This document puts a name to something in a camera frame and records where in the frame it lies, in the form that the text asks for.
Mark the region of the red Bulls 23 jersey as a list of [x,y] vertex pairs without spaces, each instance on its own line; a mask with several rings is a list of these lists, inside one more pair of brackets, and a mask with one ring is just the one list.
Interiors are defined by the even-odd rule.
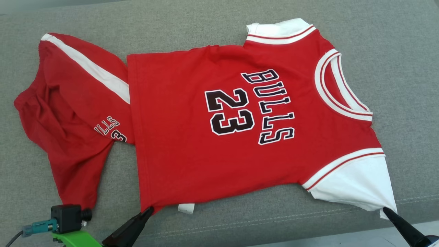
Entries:
[[127,56],[141,206],[300,184],[315,199],[397,212],[373,113],[341,53],[300,18],[242,45]]

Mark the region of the grey fabric sofa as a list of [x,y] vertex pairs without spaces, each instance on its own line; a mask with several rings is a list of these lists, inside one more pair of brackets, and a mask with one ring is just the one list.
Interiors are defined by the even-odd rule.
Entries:
[[[243,44],[246,25],[302,18],[342,54],[374,113],[398,213],[439,235],[439,5],[435,0],[128,0],[0,16],[0,247],[60,204],[47,155],[13,101],[33,81],[39,39],[69,34],[128,54]],[[377,212],[273,187],[152,217],[135,247],[407,247]]]

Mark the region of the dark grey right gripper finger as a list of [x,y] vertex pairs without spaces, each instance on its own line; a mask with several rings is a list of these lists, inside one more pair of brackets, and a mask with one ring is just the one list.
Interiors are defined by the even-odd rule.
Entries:
[[384,207],[384,214],[410,247],[439,247],[439,236],[424,235],[393,210]]

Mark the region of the red shorts white stripe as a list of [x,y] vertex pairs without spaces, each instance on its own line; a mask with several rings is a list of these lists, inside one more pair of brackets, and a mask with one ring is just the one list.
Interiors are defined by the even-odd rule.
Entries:
[[62,203],[94,208],[115,141],[135,143],[128,69],[79,38],[46,33],[36,77],[14,101],[28,138],[50,162]]

